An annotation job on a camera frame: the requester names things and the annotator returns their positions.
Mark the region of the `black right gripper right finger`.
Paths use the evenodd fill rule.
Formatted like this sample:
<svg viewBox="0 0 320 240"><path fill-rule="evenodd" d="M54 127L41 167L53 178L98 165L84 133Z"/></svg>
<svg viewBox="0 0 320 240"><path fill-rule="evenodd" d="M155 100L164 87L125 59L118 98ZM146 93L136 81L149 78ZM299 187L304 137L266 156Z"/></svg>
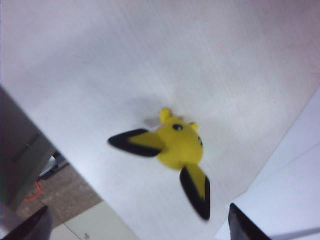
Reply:
<svg viewBox="0 0 320 240"><path fill-rule="evenodd" d="M229 229L232 240L270 240L234 203L229 207Z"/></svg>

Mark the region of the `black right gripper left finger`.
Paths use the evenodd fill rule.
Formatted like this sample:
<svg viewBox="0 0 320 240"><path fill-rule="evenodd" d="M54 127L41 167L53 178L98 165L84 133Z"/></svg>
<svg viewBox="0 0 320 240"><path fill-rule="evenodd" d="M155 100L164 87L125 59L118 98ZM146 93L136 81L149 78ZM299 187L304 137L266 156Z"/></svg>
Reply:
<svg viewBox="0 0 320 240"><path fill-rule="evenodd" d="M5 240L49 240L52 233L53 215L45 205L27 220L8 233Z"/></svg>

